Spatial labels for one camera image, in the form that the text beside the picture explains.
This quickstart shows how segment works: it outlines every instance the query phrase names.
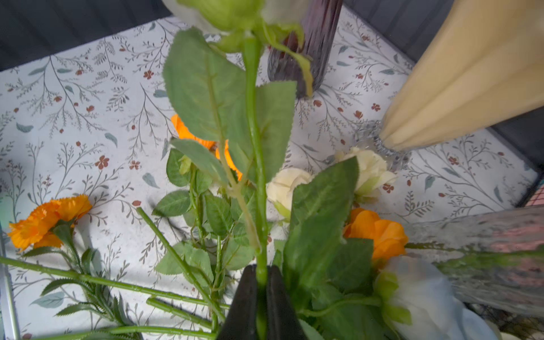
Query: beige vase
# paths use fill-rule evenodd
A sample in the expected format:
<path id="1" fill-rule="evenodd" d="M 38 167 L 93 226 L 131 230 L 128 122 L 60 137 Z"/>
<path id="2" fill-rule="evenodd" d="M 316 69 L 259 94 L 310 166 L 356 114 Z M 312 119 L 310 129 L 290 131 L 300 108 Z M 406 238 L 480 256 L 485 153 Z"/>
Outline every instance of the beige vase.
<path id="1" fill-rule="evenodd" d="M 544 1 L 456 0 L 380 138 L 396 151 L 415 149 L 543 105 Z"/>

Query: green stem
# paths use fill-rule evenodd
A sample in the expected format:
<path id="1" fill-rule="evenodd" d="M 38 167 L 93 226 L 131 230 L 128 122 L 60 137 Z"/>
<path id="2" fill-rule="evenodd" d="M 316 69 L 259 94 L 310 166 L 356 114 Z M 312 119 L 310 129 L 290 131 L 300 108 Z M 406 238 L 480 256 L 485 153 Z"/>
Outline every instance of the green stem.
<path id="1" fill-rule="evenodd" d="M 206 237 L 206 231 L 204 228 L 202 228 L 202 211 L 200 209 L 200 197 L 198 193 L 196 192 L 196 172 L 198 171 L 198 168 L 196 165 L 191 164 L 191 179 L 190 179 L 190 187 L 189 187 L 189 198 L 191 199 L 191 205 L 193 209 L 195 209 L 195 222 L 196 227 L 199 230 L 199 236 L 200 241 L 204 240 L 204 237 Z"/>
<path id="2" fill-rule="evenodd" d="M 172 328 L 172 327 L 156 327 L 156 326 L 123 326 L 116 328 L 105 328 L 101 330 L 81 333 L 71 333 L 59 336 L 39 338 L 39 340 L 77 340 L 89 336 L 95 333 L 110 333 L 110 334 L 127 334 L 127 333 L 158 333 L 158 334 L 173 334 L 184 335 L 188 337 L 202 338 L 202 339 L 215 339 L 217 334 L 208 333 L 204 331 L 189 331 L 185 329 Z"/>
<path id="3" fill-rule="evenodd" d="M 336 308 L 339 308 L 340 306 L 350 305 L 350 304 L 380 307 L 381 299 L 378 296 L 368 296 L 366 298 L 338 300 L 323 310 L 319 310 L 319 311 L 302 310 L 300 311 L 300 314 L 307 317 L 319 318 L 324 315 L 327 315 L 328 313 L 332 312 Z"/>
<path id="4" fill-rule="evenodd" d="M 176 263 L 180 266 L 180 268 L 183 271 L 183 276 L 193 285 L 195 288 L 202 294 L 202 298 L 204 301 L 206 301 L 209 305 L 209 308 L 214 311 L 218 318 L 221 321 L 225 320 L 225 316 L 223 315 L 223 312 L 221 308 L 219 307 L 219 304 L 217 301 L 213 301 L 212 298 L 209 296 L 209 294 L 202 288 L 198 280 L 193 275 L 193 272 L 191 271 L 191 268 L 185 262 L 185 260 L 181 259 L 181 257 L 176 253 L 174 248 L 168 243 L 168 240 L 164 237 L 164 235 L 160 232 L 159 228 L 153 223 L 153 221 L 147 216 L 147 214 L 144 212 L 142 208 L 137 208 L 136 211 L 138 214 L 144 219 L 144 221 L 149 225 L 151 230 L 157 235 L 157 237 L 160 239 L 161 243 L 164 245 L 168 253 L 174 258 Z"/>
<path id="5" fill-rule="evenodd" d="M 179 316 L 185 320 L 189 320 L 192 323 L 199 324 L 202 327 L 206 327 L 208 329 L 212 329 L 212 323 L 206 319 L 203 319 L 199 316 L 193 315 L 187 311 L 184 311 L 182 309 L 170 306 L 168 304 L 165 304 L 162 301 L 159 301 L 155 298 L 149 298 L 147 301 L 145 301 L 150 306 L 153 306 L 155 308 L 160 309 L 161 311 L 168 312 L 170 314 L 174 314 L 176 316 Z"/>
<path id="6" fill-rule="evenodd" d="M 256 254 L 258 286 L 258 308 L 257 308 L 257 334 L 259 339 L 265 340 L 267 334 L 267 307 L 266 307 L 266 285 L 268 277 L 267 261 L 267 192 L 266 176 L 264 172 L 263 147 L 261 145 L 261 130 L 257 123 L 256 88 L 257 71 L 261 58 L 262 44 L 259 40 L 250 36 L 245 39 L 242 56 L 245 65 L 245 110 L 248 117 L 249 132 L 253 152 L 257 165 L 257 216 L 256 226 L 259 237 L 260 249 Z"/>
<path id="7" fill-rule="evenodd" d="M 115 287 L 115 288 L 119 288 L 119 289 L 132 290 L 134 292 L 149 294 L 149 295 L 153 295 L 153 296 L 159 296 L 161 298 L 174 299 L 174 300 L 178 300 L 178 301 L 188 302 L 188 303 L 191 303 L 191 304 L 197 304 L 197 305 L 206 305 L 207 304 L 206 301 L 203 301 L 203 300 L 200 300 L 200 299 L 195 299 L 195 298 L 190 298 L 188 296 L 183 296 L 183 295 L 170 293 L 170 292 L 164 292 L 162 290 L 157 290 L 157 289 L 145 288 L 145 287 L 141 287 L 141 286 L 137 286 L 137 285 L 131 285 L 130 283 L 112 281 L 112 280 L 104 279 L 102 277 L 94 277 L 94 276 L 90 276 L 90 275 L 80 274 L 80 273 L 78 273 L 76 271 L 67 271 L 67 270 L 44 267 L 43 265 L 27 263 L 27 262 L 19 261 L 19 260 L 16 260 L 16 259 L 11 259 L 11 258 L 7 258 L 7 257 L 2 257 L 2 256 L 0 256 L 0 263 L 7 264 L 7 265 L 12 265 L 14 267 L 19 267 L 19 268 L 23 268 L 23 269 L 39 271 L 39 272 L 45 273 L 45 274 L 57 275 L 57 276 L 62 276 L 62 277 L 69 277 L 70 279 L 80 280 L 80 281 L 83 281 L 83 282 L 96 283 L 98 285 Z M 222 308 L 229 308 L 229 305 L 224 305 L 223 304 L 223 305 L 221 305 L 221 307 Z"/>

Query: floral tablecloth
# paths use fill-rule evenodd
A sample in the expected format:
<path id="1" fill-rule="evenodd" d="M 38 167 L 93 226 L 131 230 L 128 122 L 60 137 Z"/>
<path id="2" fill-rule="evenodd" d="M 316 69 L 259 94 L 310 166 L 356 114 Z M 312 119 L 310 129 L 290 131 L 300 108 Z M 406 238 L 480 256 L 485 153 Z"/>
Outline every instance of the floral tablecloth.
<path id="1" fill-rule="evenodd" d="M 140 206 L 150 211 L 174 189 L 165 165 L 168 140 L 177 134 L 161 72 L 175 33 L 185 27 L 169 17 L 0 73 L 3 232 L 8 222 L 26 218 L 43 202 L 87 194 L 94 208 L 78 224 L 77 237 L 100 250 L 107 276 L 196 296 L 182 276 L 153 270 L 164 249 L 135 213 Z M 265 53 L 259 82 L 267 81 L 267 58 Z M 242 63 L 239 55 L 230 59 Z M 296 103 L 285 166 L 313 173 L 326 168 L 335 152 L 354 145 L 365 120 L 382 117 L 411 69 L 344 8 L 323 85 L 312 99 Z M 416 151 L 396 183 L 383 186 L 379 202 L 368 208 L 404 224 L 499 211 L 513 207 L 536 178 L 482 130 Z M 188 232 L 182 218 L 158 223 L 172 242 Z M 285 236 L 278 226 L 269 240 Z M 6 246 L 8 256 L 18 257 L 9 242 Z M 270 242 L 270 259 L 272 252 Z M 39 262 L 62 267 L 52 256 Z M 80 292 L 61 289 L 40 297 L 52 277 L 16 268 L 10 273 L 24 339 L 107 325 L 86 312 L 54 317 Z M 192 327 L 147 306 L 143 295 L 122 296 L 137 324 Z M 204 313 L 203 307 L 184 308 Z"/>

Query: dark gray wall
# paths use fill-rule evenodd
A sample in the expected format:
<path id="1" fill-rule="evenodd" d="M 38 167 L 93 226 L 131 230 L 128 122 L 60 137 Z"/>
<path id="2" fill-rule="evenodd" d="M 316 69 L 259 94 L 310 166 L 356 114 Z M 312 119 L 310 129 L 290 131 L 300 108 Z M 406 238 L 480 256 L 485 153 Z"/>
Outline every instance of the dark gray wall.
<path id="1" fill-rule="evenodd" d="M 161 0 L 0 0 L 0 70 L 168 15 Z"/>
<path id="2" fill-rule="evenodd" d="M 344 4 L 417 62 L 454 0 L 344 0 Z M 491 127 L 535 170 L 544 171 L 544 108 Z"/>

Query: orange carnation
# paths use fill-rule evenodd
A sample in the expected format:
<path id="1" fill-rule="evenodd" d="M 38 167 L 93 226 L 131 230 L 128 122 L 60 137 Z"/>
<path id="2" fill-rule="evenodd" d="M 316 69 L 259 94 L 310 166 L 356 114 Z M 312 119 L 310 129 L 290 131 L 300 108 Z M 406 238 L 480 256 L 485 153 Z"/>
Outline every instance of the orange carnation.
<path id="1" fill-rule="evenodd" d="M 179 135 L 180 139 L 196 140 L 208 150 L 211 149 L 212 146 L 215 145 L 215 142 L 213 141 L 200 139 L 198 137 L 195 137 L 192 133 L 190 133 L 189 129 L 187 129 L 187 127 L 181 121 L 180 117 L 177 114 L 173 115 L 171 120 L 172 120 L 172 123 L 174 124 L 174 127 L 176 128 L 177 134 Z"/>
<path id="2" fill-rule="evenodd" d="M 350 223 L 344 228 L 346 238 L 366 238 L 374 241 L 372 262 L 385 263 L 393 256 L 406 254 L 408 237 L 397 222 L 382 220 L 375 212 L 363 208 L 351 211 Z"/>
<path id="3" fill-rule="evenodd" d="M 219 157 L 219 149 L 215 149 L 215 157 L 221 160 L 221 158 Z M 238 181 L 240 181 L 242 179 L 242 173 L 236 168 L 236 166 L 234 165 L 234 162 L 232 161 L 231 154 L 228 151 L 228 141 L 225 143 L 225 158 L 227 159 L 228 167 L 236 171 L 236 175 L 238 176 Z"/>
<path id="4" fill-rule="evenodd" d="M 32 211 L 26 220 L 10 223 L 11 232 L 8 235 L 13 245 L 21 250 L 25 250 L 31 244 L 34 248 L 44 246 L 60 248 L 62 242 L 51 232 L 51 229 L 59 220 L 79 219 L 91 208 L 92 205 L 86 195 L 52 200 Z"/>

